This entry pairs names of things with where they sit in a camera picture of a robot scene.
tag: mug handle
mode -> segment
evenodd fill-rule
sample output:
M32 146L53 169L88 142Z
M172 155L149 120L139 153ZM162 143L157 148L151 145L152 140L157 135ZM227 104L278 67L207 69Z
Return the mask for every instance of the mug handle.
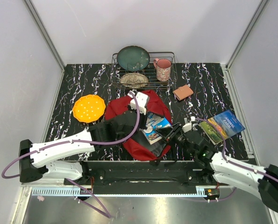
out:
M158 60L159 60L158 58L156 58L156 59L153 60L153 65L154 65L154 67L155 67L156 69L157 69L157 62L158 62Z

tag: teal plate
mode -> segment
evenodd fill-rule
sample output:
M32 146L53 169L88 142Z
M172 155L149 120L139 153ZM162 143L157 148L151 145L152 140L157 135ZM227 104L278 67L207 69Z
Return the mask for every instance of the teal plate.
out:
M147 67L150 61L148 52L138 46L121 49L117 55L118 64L127 71L139 71Z

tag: orange plate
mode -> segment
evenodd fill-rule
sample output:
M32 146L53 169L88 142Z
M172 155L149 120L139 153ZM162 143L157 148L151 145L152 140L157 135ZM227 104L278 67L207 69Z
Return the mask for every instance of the orange plate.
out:
M81 97L73 106L73 116L79 122L90 123L98 120L105 112L105 101L97 95Z

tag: wire rack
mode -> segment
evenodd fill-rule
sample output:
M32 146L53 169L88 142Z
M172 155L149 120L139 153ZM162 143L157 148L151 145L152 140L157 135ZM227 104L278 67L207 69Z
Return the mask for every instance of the wire rack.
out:
M111 83L116 89L168 89L168 88L175 88L175 83L177 80L177 71L175 65L175 55L173 52L149 52L150 55L150 62L149 65L139 71L129 71L125 70L117 62L117 55L118 53L113 54L112 57L112 69L111 69ZM172 62L171 65L171 73L170 79L168 81L159 81L157 79L157 71L153 65L154 59L168 59ZM147 83L138 83L135 84L122 84L120 83L120 78L128 73L140 73L145 75L148 78Z

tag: book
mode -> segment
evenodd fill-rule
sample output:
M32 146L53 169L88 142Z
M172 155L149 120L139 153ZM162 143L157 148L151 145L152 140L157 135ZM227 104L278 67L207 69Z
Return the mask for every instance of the book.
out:
M171 124L166 118L162 118L153 113L149 113L146 121L147 129L142 130L142 132L144 133L144 136L146 137L148 142L152 145L162 139L162 137L155 132L155 129L168 126L171 126Z
M208 119L208 121L220 131L225 139L245 130L244 126L242 126L230 110L224 111L223 113ZM200 126L214 145L223 141L220 134L207 122L202 121Z

